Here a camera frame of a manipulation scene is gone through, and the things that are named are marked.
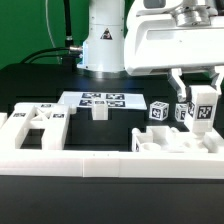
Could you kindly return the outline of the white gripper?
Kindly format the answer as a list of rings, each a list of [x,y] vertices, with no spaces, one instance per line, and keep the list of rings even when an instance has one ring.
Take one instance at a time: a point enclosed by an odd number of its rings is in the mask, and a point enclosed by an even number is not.
[[[169,70],[168,82],[179,102],[187,98],[182,69],[212,67],[211,86],[221,94],[224,80],[224,16],[213,16],[208,26],[178,27],[161,9],[132,6],[124,43],[125,70],[133,76]]]

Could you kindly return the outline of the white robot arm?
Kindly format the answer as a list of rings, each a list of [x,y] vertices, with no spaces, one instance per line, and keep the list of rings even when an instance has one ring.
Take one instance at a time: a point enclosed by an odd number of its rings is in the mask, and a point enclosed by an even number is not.
[[[180,101],[184,73],[207,71],[211,86],[224,79],[224,0],[90,0],[89,34],[80,69],[97,75],[127,71],[166,74]]]

